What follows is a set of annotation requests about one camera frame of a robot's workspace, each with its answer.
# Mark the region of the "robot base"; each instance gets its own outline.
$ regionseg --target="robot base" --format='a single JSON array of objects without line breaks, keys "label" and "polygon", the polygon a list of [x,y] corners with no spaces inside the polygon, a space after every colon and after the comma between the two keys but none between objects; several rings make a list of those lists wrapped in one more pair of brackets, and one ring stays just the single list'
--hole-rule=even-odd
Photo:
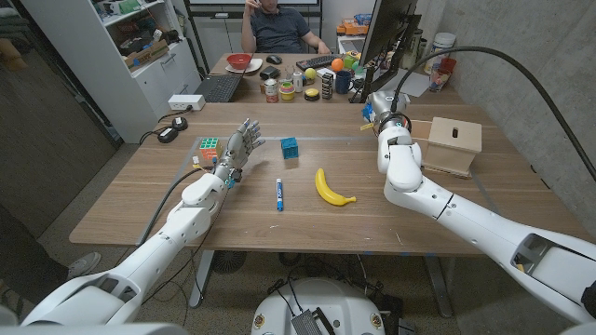
[{"label": "robot base", "polygon": [[[335,334],[385,334],[381,315],[374,303],[348,284],[327,278],[305,278],[292,281],[291,285],[303,310],[314,312],[320,308]],[[293,312],[300,315],[290,286],[280,288],[279,293],[288,301]],[[277,292],[261,302],[254,317],[252,335],[297,334],[291,323],[290,308]],[[316,323],[320,333],[328,334],[320,318],[316,319]]]}]

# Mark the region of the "laptop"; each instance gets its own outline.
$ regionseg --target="laptop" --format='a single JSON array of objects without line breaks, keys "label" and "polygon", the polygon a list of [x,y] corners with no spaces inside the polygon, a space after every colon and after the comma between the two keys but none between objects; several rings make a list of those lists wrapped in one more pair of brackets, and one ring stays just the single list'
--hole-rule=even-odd
[{"label": "laptop", "polygon": [[195,94],[202,95],[205,102],[230,102],[246,69],[242,74],[209,74],[198,86]]},{"label": "laptop", "polygon": [[362,52],[364,49],[364,38],[353,39],[353,40],[344,40],[341,42],[342,47],[344,48],[345,52],[356,50],[357,52]]}]

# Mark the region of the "blue mug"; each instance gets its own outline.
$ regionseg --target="blue mug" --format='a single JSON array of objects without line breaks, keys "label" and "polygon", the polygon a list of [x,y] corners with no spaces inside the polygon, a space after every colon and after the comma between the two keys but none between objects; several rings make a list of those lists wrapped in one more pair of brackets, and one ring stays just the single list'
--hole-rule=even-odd
[{"label": "blue mug", "polygon": [[352,83],[352,73],[349,71],[338,71],[335,74],[335,92],[337,94],[347,94],[354,87]]}]

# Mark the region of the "rubik's cube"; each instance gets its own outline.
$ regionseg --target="rubik's cube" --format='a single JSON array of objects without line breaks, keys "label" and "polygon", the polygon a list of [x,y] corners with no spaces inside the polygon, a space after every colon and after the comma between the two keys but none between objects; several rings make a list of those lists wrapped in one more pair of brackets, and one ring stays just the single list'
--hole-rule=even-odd
[{"label": "rubik's cube", "polygon": [[298,143],[295,138],[281,140],[281,152],[283,159],[298,157]]},{"label": "rubik's cube", "polygon": [[217,138],[206,138],[201,142],[200,150],[203,158],[210,161],[222,154],[222,143]]}]

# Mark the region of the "table leg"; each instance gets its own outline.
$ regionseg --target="table leg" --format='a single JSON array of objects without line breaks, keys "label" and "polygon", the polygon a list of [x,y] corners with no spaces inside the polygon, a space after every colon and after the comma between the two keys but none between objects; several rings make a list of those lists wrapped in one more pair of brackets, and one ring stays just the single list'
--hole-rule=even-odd
[{"label": "table leg", "polygon": [[442,317],[452,317],[454,311],[451,308],[451,302],[447,295],[447,288],[445,287],[445,280],[443,279],[443,273],[440,270],[440,263],[438,257],[425,257],[425,264],[427,265],[428,276],[430,277],[430,283],[432,289],[435,292],[435,298],[437,299],[437,305],[439,306],[439,314]]},{"label": "table leg", "polygon": [[203,250],[201,261],[196,270],[196,281],[193,285],[193,292],[190,294],[188,305],[192,308],[197,308],[205,299],[205,288],[207,288],[207,280],[211,273],[211,261],[213,261],[213,250]]}]

